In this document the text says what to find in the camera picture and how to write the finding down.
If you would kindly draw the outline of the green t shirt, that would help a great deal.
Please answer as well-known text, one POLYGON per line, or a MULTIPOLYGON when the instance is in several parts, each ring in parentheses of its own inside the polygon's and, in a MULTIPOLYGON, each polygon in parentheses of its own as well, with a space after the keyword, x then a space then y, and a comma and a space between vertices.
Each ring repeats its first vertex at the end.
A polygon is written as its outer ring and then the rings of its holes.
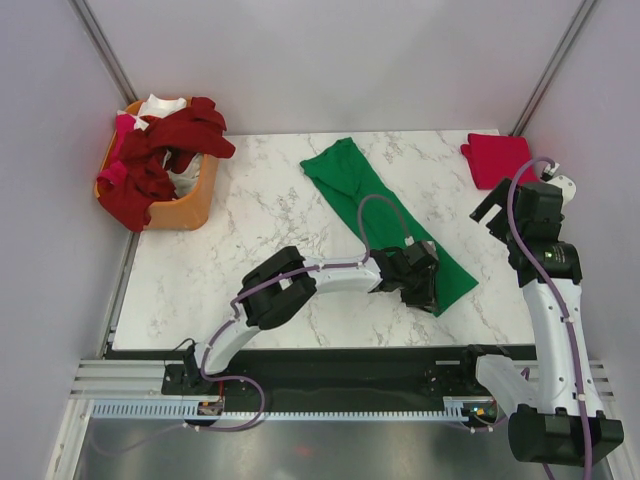
POLYGON ((371 248, 403 247, 407 236, 435 240, 384 184, 352 138, 336 141, 300 166, 337 216, 357 237, 366 236, 371 248))

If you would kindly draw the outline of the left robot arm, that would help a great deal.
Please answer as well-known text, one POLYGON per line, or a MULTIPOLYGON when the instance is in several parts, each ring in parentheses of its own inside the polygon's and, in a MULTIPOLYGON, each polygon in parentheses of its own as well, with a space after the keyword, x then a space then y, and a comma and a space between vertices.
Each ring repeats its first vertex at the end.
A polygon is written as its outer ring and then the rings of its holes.
POLYGON ((317 295, 398 291, 406 306, 434 313, 438 270, 431 241, 408 240, 403 248, 368 250, 361 258, 341 260, 305 257, 296 247, 285 247, 244 277, 230 302, 231 317, 210 339, 187 349, 185 382, 198 393, 211 392, 250 340, 290 321, 317 295))

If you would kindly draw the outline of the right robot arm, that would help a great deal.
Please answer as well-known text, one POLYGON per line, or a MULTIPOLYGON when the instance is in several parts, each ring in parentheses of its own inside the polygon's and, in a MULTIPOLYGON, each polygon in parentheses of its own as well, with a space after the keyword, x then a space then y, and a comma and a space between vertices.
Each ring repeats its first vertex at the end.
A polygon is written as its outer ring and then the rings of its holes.
POLYGON ((527 380, 501 350, 483 347, 458 368, 467 392, 485 389, 506 416, 509 446, 521 462, 589 468, 624 441, 606 416, 591 373, 581 325, 582 271, 577 249, 560 240, 563 192, 552 183, 503 179, 472 212, 507 246, 508 262, 531 318, 538 378, 527 380))

